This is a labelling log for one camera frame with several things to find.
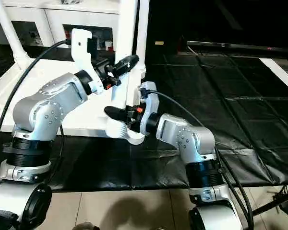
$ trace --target white shelf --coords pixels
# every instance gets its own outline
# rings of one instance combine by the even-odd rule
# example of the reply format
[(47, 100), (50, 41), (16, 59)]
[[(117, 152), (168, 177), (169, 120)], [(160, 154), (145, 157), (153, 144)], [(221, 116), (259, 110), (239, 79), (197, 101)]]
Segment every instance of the white shelf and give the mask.
[(65, 5), (60, 0), (3, 0), (5, 6), (119, 14), (120, 0), (83, 0)]

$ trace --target black tarp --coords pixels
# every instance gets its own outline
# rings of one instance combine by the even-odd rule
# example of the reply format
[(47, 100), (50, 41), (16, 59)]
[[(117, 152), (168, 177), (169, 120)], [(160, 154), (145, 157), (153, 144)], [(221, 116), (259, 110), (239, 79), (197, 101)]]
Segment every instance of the black tarp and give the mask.
[[(2, 58), (6, 69), (11, 57)], [(288, 184), (288, 87), (259, 59), (156, 55), (149, 63), (145, 80), (154, 81), (160, 92), (212, 130), (221, 154), (244, 186)], [(196, 125), (163, 98), (159, 111), (183, 116)], [(10, 134), (2, 133), (0, 149), (9, 140)], [(151, 135), (139, 146), (119, 139), (70, 136), (65, 143), (63, 161), (51, 182), (54, 190), (187, 186), (178, 152)], [(59, 137), (53, 146), (51, 159), (55, 160)]]

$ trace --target white pole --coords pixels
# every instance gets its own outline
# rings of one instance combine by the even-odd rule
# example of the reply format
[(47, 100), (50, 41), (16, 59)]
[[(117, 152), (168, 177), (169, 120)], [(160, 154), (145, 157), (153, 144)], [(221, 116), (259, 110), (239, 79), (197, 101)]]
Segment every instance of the white pole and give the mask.
[[(132, 54), (137, 3), (137, 0), (120, 1), (120, 18), (115, 52), (116, 63), (124, 57)], [(122, 75), (120, 81), (120, 86), (113, 87), (111, 105), (124, 109), (127, 101), (129, 73)], [(126, 135), (126, 132), (127, 127), (123, 122), (108, 118), (106, 134), (109, 137), (123, 138)]]
[(18, 64), (20, 69), (25, 69), (27, 67), (28, 61), (30, 60), (30, 57), (24, 51), (17, 36), (17, 33), (13, 27), (13, 24), (9, 19), (1, 0), (0, 0), (0, 24), (12, 48), (14, 61)]
[(148, 15), (149, 15), (149, 0), (141, 0), (139, 11), (138, 38), (136, 47), (136, 54), (140, 58), (137, 68), (141, 72), (141, 79), (145, 77), (146, 73), (145, 53), (146, 53)]

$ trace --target dark background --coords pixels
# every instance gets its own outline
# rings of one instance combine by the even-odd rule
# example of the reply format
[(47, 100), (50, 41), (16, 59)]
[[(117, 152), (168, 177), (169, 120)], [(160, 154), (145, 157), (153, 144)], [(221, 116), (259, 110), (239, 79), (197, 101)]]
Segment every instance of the dark background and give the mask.
[(166, 53), (184, 41), (288, 48), (288, 1), (151, 0), (148, 52), (165, 41)]

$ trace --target black cable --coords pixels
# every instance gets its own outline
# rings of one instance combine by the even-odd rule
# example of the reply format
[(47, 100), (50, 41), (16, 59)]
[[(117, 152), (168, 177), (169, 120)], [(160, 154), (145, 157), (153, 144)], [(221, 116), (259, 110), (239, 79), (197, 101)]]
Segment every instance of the black cable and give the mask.
[[(165, 94), (163, 94), (163, 93), (161, 93), (161, 92), (154, 91), (154, 90), (147, 90), (146, 92), (147, 92), (147, 93), (155, 93), (155, 94), (161, 95), (161, 96), (167, 98), (168, 100), (172, 101), (174, 104), (176, 104), (178, 107), (180, 107), (183, 111), (185, 111), (188, 115), (190, 115), (200, 126), (203, 126), (203, 127), (204, 127), (203, 123), (202, 123), (196, 116), (194, 116), (189, 110), (187, 110), (187, 109), (186, 109), (185, 107), (183, 107), (180, 103), (178, 103), (177, 101), (175, 101), (173, 98), (171, 98), (171, 97), (169, 97), (169, 96), (167, 96), (167, 95), (165, 95)], [(249, 226), (248, 229), (249, 229), (249, 230), (253, 230), (253, 229), (254, 229), (254, 220), (253, 220), (253, 211), (252, 211), (252, 207), (251, 207), (250, 201), (249, 201), (249, 199), (248, 199), (248, 197), (247, 197), (247, 195), (246, 195), (246, 193), (245, 193), (245, 191), (244, 191), (244, 189), (243, 189), (240, 181), (238, 180), (237, 176), (235, 175), (235, 173), (233, 172), (232, 168), (230, 167), (229, 163), (228, 163), (228, 162), (226, 161), (226, 159), (220, 154), (219, 150), (218, 150), (216, 147), (215, 147), (215, 151), (216, 151), (217, 157), (219, 158), (220, 161), (222, 161), (222, 162), (224, 163), (224, 165), (225, 165), (225, 167), (227, 168), (228, 172), (230, 173), (230, 175), (231, 175), (232, 178), (234, 179), (237, 187), (238, 187), (238, 188), (240, 189), (240, 191), (241, 191), (241, 194), (242, 194), (243, 199), (244, 199), (245, 204), (246, 204), (246, 208), (247, 208), (247, 210), (248, 210), (248, 213), (247, 213), (247, 215), (245, 216), (245, 217), (246, 217), (246, 220), (248, 221), (248, 226)], [(245, 207), (244, 207), (241, 199), (238, 197), (238, 194), (237, 194), (237, 196), (235, 196), (235, 197), (236, 197), (237, 201), (240, 200), (240, 201), (238, 201), (238, 203), (239, 203), (241, 209), (242, 209), (242, 210), (245, 209)]]
[(232, 184), (230, 183), (230, 180), (229, 180), (229, 178), (226, 176), (225, 173), (223, 174), (223, 177), (224, 177), (225, 182), (228, 184), (229, 189), (231, 190), (231, 192), (233, 193), (234, 197), (236, 198), (236, 201), (238, 202), (240, 208), (242, 209), (242, 212), (243, 212), (244, 216), (246, 217), (246, 221), (248, 222), (248, 225), (249, 225), (249, 220), (247, 219), (247, 217), (248, 217), (248, 212), (247, 212), (247, 210), (245, 209), (244, 204), (242, 203), (240, 197), (238, 196), (238, 193), (236, 192), (235, 188), (234, 188), (234, 187), (232, 186)]
[(1, 127), (2, 127), (2, 124), (3, 124), (3, 120), (4, 120), (4, 117), (8, 111), (8, 108), (10, 106), (10, 103), (13, 99), (13, 96), (15, 95), (17, 89), (19, 88), (19, 86), (21, 85), (21, 83), (24, 81), (24, 79), (26, 78), (26, 76), (28, 75), (28, 73), (30, 72), (30, 70), (35, 66), (35, 64), (40, 60), (42, 59), (42, 57), (48, 53), (49, 51), (53, 50), (54, 48), (62, 45), (62, 44), (67, 44), (69, 42), (69, 40), (64, 40), (64, 41), (60, 41), (60, 42), (57, 42), (55, 44), (53, 44), (52, 46), (50, 46), (48, 49), (46, 49), (43, 53), (41, 53), (30, 65), (29, 67), (24, 71), (24, 73), (22, 74), (22, 76), (20, 77), (20, 79), (17, 81), (17, 83), (15, 84), (11, 94), (9, 95), (6, 103), (5, 103), (5, 106), (3, 108), (3, 111), (2, 111), (2, 114), (1, 114), (1, 117), (0, 117), (0, 130), (1, 130)]
[(248, 230), (253, 230), (254, 229), (254, 219), (253, 219), (253, 210), (250, 204), (250, 201), (239, 181), (239, 179), (237, 178), (236, 174), (234, 173), (234, 171), (232, 170), (231, 166), (229, 165), (229, 163), (227, 162), (227, 160), (225, 159), (225, 157), (223, 157), (219, 150), (215, 147), (216, 150), (216, 155), (219, 159), (221, 159), (221, 161), (225, 164), (225, 167), (227, 168), (227, 170), (229, 171), (230, 175), (232, 176), (232, 178), (234, 179), (235, 183), (237, 184), (239, 190), (241, 191), (242, 197), (245, 201), (246, 204), (246, 208), (248, 210), (248, 216), (246, 216), (246, 220), (248, 221), (248, 225), (249, 228)]
[(64, 151), (64, 143), (65, 143), (65, 137), (64, 137), (64, 131), (63, 131), (63, 127), (62, 125), (60, 125), (60, 133), (61, 133), (61, 147), (60, 147), (60, 153), (59, 153), (59, 157), (56, 160), (53, 169), (52, 169), (52, 174), (50, 175), (50, 177), (47, 179), (46, 184), (49, 184), (52, 180), (52, 178), (54, 177), (54, 175), (56, 174), (58, 167), (60, 165), (60, 161), (62, 159), (62, 155), (63, 155), (63, 151)]

